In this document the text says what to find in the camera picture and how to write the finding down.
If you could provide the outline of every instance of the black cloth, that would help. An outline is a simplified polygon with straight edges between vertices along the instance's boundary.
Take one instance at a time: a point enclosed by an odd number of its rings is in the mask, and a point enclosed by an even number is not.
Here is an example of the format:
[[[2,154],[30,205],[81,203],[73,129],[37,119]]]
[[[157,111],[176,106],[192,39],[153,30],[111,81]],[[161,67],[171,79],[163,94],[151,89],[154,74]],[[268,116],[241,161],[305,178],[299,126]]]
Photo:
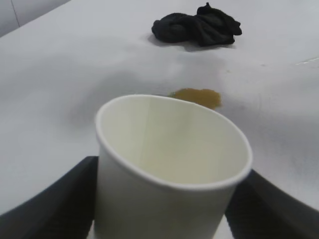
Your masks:
[[[197,41],[199,46],[233,44],[234,35],[241,35],[240,23],[209,3],[197,9],[195,16],[172,13],[156,20],[155,37],[163,42]]]

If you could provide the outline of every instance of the tabletop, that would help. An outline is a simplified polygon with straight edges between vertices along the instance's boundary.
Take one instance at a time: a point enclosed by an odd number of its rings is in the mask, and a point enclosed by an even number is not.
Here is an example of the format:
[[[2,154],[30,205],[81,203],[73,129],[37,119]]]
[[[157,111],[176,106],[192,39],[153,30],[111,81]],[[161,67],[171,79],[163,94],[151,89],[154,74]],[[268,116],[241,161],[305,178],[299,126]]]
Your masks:
[[[87,239],[96,239],[94,235],[94,223],[91,226],[91,230],[89,231]],[[215,232],[215,235],[212,239],[234,239],[225,216],[223,216],[219,227],[217,228],[217,231]]]
[[[215,0],[241,22],[228,47],[164,44],[151,33],[197,0],[73,0],[0,38],[0,214],[98,155],[94,116],[127,94],[221,93],[253,168],[319,210],[319,1]]]

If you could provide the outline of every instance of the wall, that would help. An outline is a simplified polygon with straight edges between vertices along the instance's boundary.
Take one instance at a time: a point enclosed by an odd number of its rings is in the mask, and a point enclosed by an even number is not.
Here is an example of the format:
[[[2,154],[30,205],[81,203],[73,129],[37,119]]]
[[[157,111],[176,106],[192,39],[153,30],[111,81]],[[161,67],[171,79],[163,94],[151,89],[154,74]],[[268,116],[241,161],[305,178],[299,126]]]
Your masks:
[[[0,37],[69,0],[0,0]]]
[[[11,0],[0,0],[0,36],[19,27]]]

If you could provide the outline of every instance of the stain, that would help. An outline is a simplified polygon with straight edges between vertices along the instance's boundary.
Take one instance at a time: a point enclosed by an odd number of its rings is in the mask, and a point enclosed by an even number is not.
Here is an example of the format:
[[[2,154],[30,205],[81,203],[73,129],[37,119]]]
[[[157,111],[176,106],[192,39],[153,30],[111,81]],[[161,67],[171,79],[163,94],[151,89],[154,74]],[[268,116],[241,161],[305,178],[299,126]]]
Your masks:
[[[302,61],[302,62],[298,62],[298,63],[296,63],[296,65],[308,64],[312,61],[317,61],[317,60],[319,60],[319,57],[314,57],[314,58],[310,58],[310,59],[307,59],[307,60]]]
[[[210,89],[184,88],[169,95],[179,100],[189,101],[214,110],[221,106],[220,94]]]

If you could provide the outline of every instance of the paper cup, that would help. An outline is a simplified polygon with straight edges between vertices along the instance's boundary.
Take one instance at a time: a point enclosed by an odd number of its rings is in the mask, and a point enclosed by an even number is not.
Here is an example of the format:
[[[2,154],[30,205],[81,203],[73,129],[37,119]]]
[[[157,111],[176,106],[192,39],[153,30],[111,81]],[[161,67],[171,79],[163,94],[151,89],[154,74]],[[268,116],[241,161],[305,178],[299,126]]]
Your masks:
[[[194,103],[119,97],[101,107],[96,131],[98,239],[211,239],[251,170],[240,129]]]

